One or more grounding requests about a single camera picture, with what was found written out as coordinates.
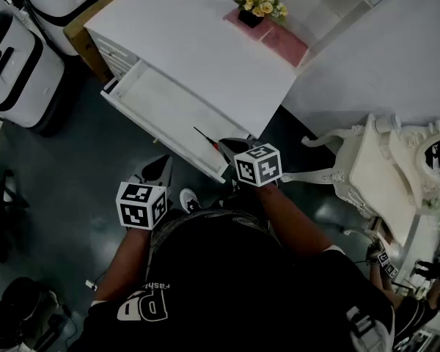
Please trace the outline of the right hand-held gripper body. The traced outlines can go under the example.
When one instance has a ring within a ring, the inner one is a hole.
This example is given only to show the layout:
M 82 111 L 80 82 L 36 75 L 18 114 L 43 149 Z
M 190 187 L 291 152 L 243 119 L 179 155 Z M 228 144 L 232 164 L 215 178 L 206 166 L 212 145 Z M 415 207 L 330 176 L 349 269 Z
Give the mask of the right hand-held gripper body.
M 280 152 L 271 144 L 234 156 L 238 180 L 251 186 L 264 186 L 282 177 Z

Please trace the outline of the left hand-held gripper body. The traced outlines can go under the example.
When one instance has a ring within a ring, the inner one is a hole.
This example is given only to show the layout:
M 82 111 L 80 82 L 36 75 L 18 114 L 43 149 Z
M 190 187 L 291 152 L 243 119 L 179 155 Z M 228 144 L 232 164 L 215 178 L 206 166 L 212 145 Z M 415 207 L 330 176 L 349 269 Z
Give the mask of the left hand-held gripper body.
M 121 182 L 116 205 L 124 227 L 153 230 L 168 211 L 167 188 Z

